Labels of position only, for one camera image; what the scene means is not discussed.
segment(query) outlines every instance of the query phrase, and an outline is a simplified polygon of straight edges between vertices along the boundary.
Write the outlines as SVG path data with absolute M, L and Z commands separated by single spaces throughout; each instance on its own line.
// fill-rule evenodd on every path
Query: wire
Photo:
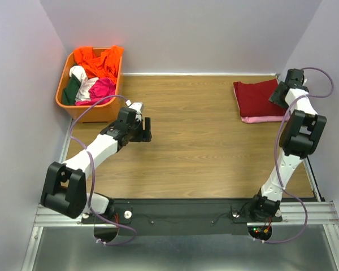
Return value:
M 216 218 L 212 221 L 213 224 L 216 224 L 220 218 L 222 217 L 230 217 L 230 213 L 229 212 L 224 212 L 224 213 L 221 213 L 219 214 L 218 216 L 216 216 Z
M 118 216 L 118 213 L 115 214 L 115 222 L 116 222 L 117 224 L 119 224 L 119 216 Z
M 91 110 L 94 106 L 96 106 L 98 103 L 102 102 L 103 100 L 105 99 L 108 99 L 108 98 L 113 98 L 113 97 L 119 97 L 119 98 L 122 98 L 124 99 L 125 101 L 127 101 L 128 99 L 122 95 L 109 95 L 109 96 L 106 96 L 100 100 L 98 100 L 97 102 L 95 102 L 93 105 L 91 105 L 87 110 L 85 110 L 72 124 L 72 126 L 70 127 L 70 138 L 76 142 L 78 142 L 84 150 L 87 149 L 87 145 L 84 144 L 81 140 L 79 140 L 78 138 L 74 137 L 73 136 L 73 128 L 74 126 L 77 124 L 77 122 L 86 114 L 88 113 L 89 110 Z M 88 198 L 88 207 L 89 207 L 89 210 L 97 217 L 99 218 L 100 220 L 108 223 L 108 224 L 111 224 L 111 225 L 115 225 L 116 227 L 118 228 L 122 228 L 122 229 L 127 229 L 127 230 L 130 230 L 134 233 L 134 235 L 129 238 L 128 240 L 126 241 L 122 241 L 122 242 L 117 242 L 117 243 L 107 243 L 107 242 L 104 242 L 100 239 L 97 239 L 97 242 L 98 243 L 101 243 L 101 244 L 104 244 L 105 246 L 117 246 L 117 245 L 121 245 L 121 244 L 126 244 L 126 243 L 129 243 L 130 241 L 132 241 L 133 239 L 135 239 L 135 237 L 137 236 L 137 231 L 134 229 L 134 228 L 131 228 L 129 226 L 126 226 L 126 225 L 121 225 L 117 222 L 113 222 L 113 221 L 110 221 L 108 219 L 106 219 L 105 217 L 101 216 L 99 213 L 97 213 L 93 208 L 92 208 L 92 197 L 93 197 L 93 193 L 94 193 L 94 187 L 95 187 L 95 165 L 94 165 L 94 159 L 93 159 L 93 156 L 92 154 L 86 150 L 86 153 L 88 154 L 89 156 L 89 160 L 90 160 L 90 167 L 91 167 L 91 170 L 92 170 L 92 186 L 90 187 L 90 193 L 89 193 L 89 198 Z
M 266 224 L 267 224 L 267 220 L 268 220 L 268 219 L 269 219 L 269 225 L 268 225 L 268 228 L 267 228 L 267 229 L 270 228 L 270 225 L 271 225 L 271 216 L 265 218 L 265 224 L 261 227 L 261 229 L 263 229 L 263 228 L 266 227 Z
M 277 178 L 279 179 L 279 183 L 281 185 L 281 188 L 283 190 L 283 192 L 289 196 L 291 196 L 292 198 L 296 199 L 298 202 L 300 202 L 301 206 L 304 208 L 304 212 L 305 212 L 305 220 L 304 220 L 304 224 L 302 226 L 302 228 L 300 229 L 299 233 L 296 234 L 295 236 L 289 238 L 289 239 L 286 239 L 286 240 L 282 240 L 282 241 L 264 241 L 264 240 L 260 240 L 260 239 L 256 239 L 256 240 L 259 240 L 261 242 L 264 242 L 264 243 L 270 243 L 270 244 L 281 244 L 281 243 L 286 243 L 286 242 L 290 242 L 296 238 L 298 238 L 305 230 L 306 228 L 306 225 L 307 225 L 307 220 L 308 220 L 308 213 L 307 213 L 307 209 L 306 209 L 306 206 L 304 204 L 304 202 L 297 196 L 295 196 L 294 194 L 288 192 L 285 188 L 284 188 L 284 184 L 283 184 L 283 181 L 281 179 L 281 176 L 280 176 L 280 170 L 279 170 L 279 165 L 277 163 L 277 148 L 278 148 L 278 145 L 279 145 L 279 140 L 280 140 L 280 135 L 281 135 L 281 131 L 283 130 L 283 126 L 284 126 L 284 123 L 285 123 L 285 120 L 286 120 L 286 116 L 288 114 L 290 114 L 290 109 L 296 104 L 296 102 L 302 98 L 305 98 L 305 97 L 313 97 L 313 98 L 328 98 L 330 95 L 332 95 L 332 93 L 334 92 L 334 81 L 333 79 L 331 78 L 331 76 L 324 70 L 322 69 L 319 69 L 319 68 L 315 68 L 315 67 L 306 67 L 306 68 L 302 68 L 302 70 L 305 70 L 305 69 L 313 69 L 313 70 L 316 70 L 316 71 L 319 71 L 321 73 L 323 73 L 330 81 L 330 84 L 331 84 L 331 89 L 329 91 L 328 94 L 326 95 L 312 95 L 312 94 L 305 94 L 303 96 L 300 96 L 298 98 L 296 98 L 290 105 L 289 105 L 289 108 L 286 110 L 286 113 L 284 115 L 284 117 L 282 118 L 282 121 L 281 121 L 281 124 L 280 124 L 280 127 L 279 127 L 279 130 L 277 131 L 277 136 L 276 136 L 276 141 L 275 141 L 275 148 L 274 148 L 274 159 L 275 159 L 275 169 L 276 169 L 276 174 L 277 174 Z
M 142 113 L 136 113 L 137 116 L 141 116 L 141 120 L 138 122 L 137 127 L 133 128 L 133 130 L 137 130 L 138 127 L 142 124 L 142 120 L 143 120 L 143 115 Z
M 266 228 L 266 230 L 269 230 L 270 227 L 271 227 L 271 216 L 269 217 L 269 221 L 270 221 L 270 223 L 269 223 L 268 227 Z
M 240 209 L 240 214 L 242 214 L 245 210 L 245 206 L 248 205 L 250 202 L 246 202 Z

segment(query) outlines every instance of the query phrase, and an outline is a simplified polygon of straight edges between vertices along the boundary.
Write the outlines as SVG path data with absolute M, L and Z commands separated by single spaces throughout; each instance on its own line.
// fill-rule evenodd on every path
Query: orange cloth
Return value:
M 97 57 L 92 47 L 80 47 L 74 50 L 74 60 L 84 68 L 88 78 L 108 77 L 116 84 L 119 59 L 123 51 L 123 48 L 113 46 L 101 52 L 101 56 Z

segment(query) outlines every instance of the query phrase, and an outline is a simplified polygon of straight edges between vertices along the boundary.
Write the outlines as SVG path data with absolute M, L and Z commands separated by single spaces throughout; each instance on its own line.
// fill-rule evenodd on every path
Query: orange basket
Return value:
M 96 56 L 101 56 L 101 52 L 107 50 L 108 48 L 94 48 L 93 51 Z M 56 91 L 55 101 L 61 108 L 64 108 L 73 119 L 77 119 L 86 109 L 90 106 L 65 106 L 62 104 L 62 94 L 63 89 L 68 85 L 69 82 L 69 70 L 73 67 L 74 53 L 71 53 L 66 61 L 62 76 L 60 78 L 59 86 Z M 122 71 L 122 57 L 119 60 L 119 69 L 118 69 L 118 79 L 115 89 L 115 94 L 120 94 L 121 89 L 121 71 Z M 89 110 L 78 122 L 79 123 L 97 123 L 97 122 L 112 122 L 118 117 L 118 112 L 120 109 L 120 98 L 114 97 L 109 102 L 105 104 L 100 104 L 93 107 Z

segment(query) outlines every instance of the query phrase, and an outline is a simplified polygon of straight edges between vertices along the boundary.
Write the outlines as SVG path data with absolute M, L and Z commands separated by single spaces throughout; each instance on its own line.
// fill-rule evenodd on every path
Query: gray wall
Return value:
M 318 149 L 310 157 L 320 191 L 326 200 L 334 200 L 339 213 L 339 0 L 323 0 L 311 24 L 291 55 L 288 68 L 316 66 L 330 73 L 334 94 L 327 99 L 313 99 L 318 113 L 328 119 Z M 310 92 L 329 90 L 326 77 L 307 72 Z
M 321 0 L 41 0 L 67 50 L 125 48 L 125 72 L 280 73 Z
M 66 52 L 38 0 L 0 1 L 0 271 L 20 270 L 68 116 L 54 104 Z

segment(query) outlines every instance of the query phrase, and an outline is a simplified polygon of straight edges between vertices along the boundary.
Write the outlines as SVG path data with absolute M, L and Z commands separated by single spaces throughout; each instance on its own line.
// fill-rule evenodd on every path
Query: white cloth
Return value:
M 81 85 L 83 85 L 83 83 L 85 83 L 88 80 L 88 77 L 82 66 L 71 67 L 69 70 L 69 76 L 72 77 L 72 75 L 75 75 L 75 77 L 78 78 L 78 80 L 81 82 Z
M 78 93 L 75 96 L 75 101 L 90 100 L 89 89 L 95 84 L 95 82 L 97 82 L 98 79 L 98 77 L 94 77 L 81 84 Z

